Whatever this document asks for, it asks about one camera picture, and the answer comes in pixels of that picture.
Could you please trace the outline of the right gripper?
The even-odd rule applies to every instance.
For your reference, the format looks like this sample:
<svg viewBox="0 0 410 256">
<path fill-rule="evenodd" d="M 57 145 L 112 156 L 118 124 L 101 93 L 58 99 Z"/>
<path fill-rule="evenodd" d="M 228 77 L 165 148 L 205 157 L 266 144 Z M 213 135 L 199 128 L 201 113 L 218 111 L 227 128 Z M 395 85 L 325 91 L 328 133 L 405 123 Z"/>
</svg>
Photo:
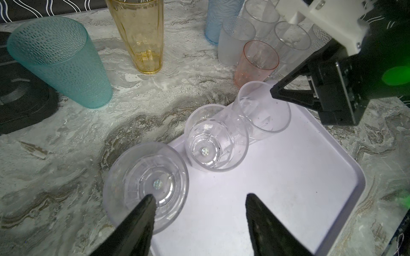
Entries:
<svg viewBox="0 0 410 256">
<path fill-rule="evenodd" d="M 323 125 L 355 126 L 370 100 L 410 94 L 408 42 L 377 39 L 348 56 L 332 39 L 317 53 L 321 60 L 312 75 L 308 64 L 301 63 L 270 89 L 273 99 L 317 111 Z M 310 75 L 311 89 L 285 89 L 296 78 Z"/>
</svg>

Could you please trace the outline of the clear plain glass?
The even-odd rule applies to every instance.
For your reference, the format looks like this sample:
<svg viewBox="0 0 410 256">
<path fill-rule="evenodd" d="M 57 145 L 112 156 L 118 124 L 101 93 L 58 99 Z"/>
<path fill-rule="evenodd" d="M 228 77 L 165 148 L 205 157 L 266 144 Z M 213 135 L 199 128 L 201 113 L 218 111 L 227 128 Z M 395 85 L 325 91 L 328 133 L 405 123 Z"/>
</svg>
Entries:
<svg viewBox="0 0 410 256">
<path fill-rule="evenodd" d="M 250 144 L 283 132 L 290 125 L 289 103 L 273 99 L 271 88 L 266 82 L 248 82 L 241 87 L 232 104 L 232 110 L 245 123 Z"/>
</svg>

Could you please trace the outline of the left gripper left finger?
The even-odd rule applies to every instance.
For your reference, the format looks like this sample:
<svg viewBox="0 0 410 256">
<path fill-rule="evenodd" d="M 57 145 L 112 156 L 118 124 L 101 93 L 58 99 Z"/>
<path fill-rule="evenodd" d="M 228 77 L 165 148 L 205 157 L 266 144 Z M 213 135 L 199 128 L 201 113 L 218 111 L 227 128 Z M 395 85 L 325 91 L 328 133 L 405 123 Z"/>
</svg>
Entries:
<svg viewBox="0 0 410 256">
<path fill-rule="evenodd" d="M 156 200 L 146 195 L 92 256 L 147 256 L 154 229 Z"/>
</svg>

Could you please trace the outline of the clear stemmed glass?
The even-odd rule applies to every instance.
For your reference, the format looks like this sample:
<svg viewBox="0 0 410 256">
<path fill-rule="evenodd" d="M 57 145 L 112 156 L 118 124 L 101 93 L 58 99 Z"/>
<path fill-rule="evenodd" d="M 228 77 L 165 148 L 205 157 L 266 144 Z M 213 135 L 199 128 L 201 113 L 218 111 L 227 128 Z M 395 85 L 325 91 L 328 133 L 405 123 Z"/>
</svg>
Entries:
<svg viewBox="0 0 410 256">
<path fill-rule="evenodd" d="M 156 201 L 155 234 L 181 213 L 189 191 L 189 174 L 180 154 L 158 142 L 126 150 L 111 166 L 103 189 L 103 206 L 118 227 L 146 195 Z"/>
</svg>

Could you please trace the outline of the lavender plastic tray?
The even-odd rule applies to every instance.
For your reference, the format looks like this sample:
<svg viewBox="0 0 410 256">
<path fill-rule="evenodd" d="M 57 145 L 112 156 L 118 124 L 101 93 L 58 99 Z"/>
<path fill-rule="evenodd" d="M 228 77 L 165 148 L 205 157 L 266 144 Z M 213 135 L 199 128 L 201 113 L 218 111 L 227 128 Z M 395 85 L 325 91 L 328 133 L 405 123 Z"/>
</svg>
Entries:
<svg viewBox="0 0 410 256">
<path fill-rule="evenodd" d="M 227 172 L 188 168 L 176 220 L 154 235 L 155 256 L 251 256 L 246 196 L 255 194 L 316 256 L 325 256 L 366 185 L 359 164 L 305 108 L 292 104 L 285 131 L 248 148 Z"/>
</svg>

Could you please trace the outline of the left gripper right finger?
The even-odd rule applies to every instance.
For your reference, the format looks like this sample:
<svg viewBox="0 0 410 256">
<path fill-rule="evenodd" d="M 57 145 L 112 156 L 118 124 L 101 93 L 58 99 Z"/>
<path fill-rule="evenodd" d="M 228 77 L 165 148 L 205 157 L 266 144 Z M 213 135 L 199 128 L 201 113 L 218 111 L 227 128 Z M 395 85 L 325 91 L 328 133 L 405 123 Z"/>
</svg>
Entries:
<svg viewBox="0 0 410 256">
<path fill-rule="evenodd" d="M 247 195 L 245 206 L 254 255 L 312 255 L 255 194 Z"/>
</svg>

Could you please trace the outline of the clear faceted glass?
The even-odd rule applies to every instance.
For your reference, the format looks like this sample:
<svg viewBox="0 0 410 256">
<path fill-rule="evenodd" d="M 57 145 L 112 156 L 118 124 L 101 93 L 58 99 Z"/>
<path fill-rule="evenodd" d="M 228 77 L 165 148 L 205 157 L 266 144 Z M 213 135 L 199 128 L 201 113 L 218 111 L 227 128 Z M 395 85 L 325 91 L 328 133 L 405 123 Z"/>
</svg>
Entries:
<svg viewBox="0 0 410 256">
<path fill-rule="evenodd" d="M 208 104 L 189 116 L 184 146 L 191 166 L 207 172 L 238 167 L 249 148 L 245 122 L 229 106 Z"/>
</svg>

